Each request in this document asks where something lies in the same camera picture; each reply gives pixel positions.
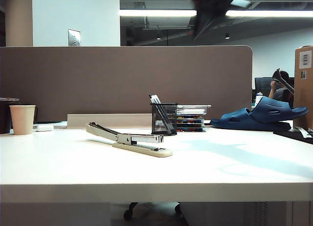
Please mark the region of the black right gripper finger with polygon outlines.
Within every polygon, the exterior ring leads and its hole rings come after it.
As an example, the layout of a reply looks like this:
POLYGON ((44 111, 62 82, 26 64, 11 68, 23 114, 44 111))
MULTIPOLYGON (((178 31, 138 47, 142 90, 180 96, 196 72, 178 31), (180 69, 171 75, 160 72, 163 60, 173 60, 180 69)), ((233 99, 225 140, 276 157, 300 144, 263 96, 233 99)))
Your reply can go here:
POLYGON ((206 24, 206 28, 201 33, 201 34, 203 34, 210 27, 212 27, 212 26, 218 24, 219 22, 223 21, 225 19, 225 12, 222 12, 220 14, 200 13, 199 17, 207 17, 208 18, 208 21, 207 21, 207 24, 206 24))
POLYGON ((205 30, 207 21, 207 17, 196 17, 194 25, 194 40, 197 39, 205 30))

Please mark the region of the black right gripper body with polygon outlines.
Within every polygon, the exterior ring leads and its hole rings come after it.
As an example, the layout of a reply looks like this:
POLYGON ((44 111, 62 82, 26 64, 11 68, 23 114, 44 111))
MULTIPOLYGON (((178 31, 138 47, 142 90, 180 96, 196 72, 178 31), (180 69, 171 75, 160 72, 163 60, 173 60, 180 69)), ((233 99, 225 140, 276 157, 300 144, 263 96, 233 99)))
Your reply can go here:
POLYGON ((197 21, 207 21, 223 15, 233 0, 192 0, 197 12, 197 21))

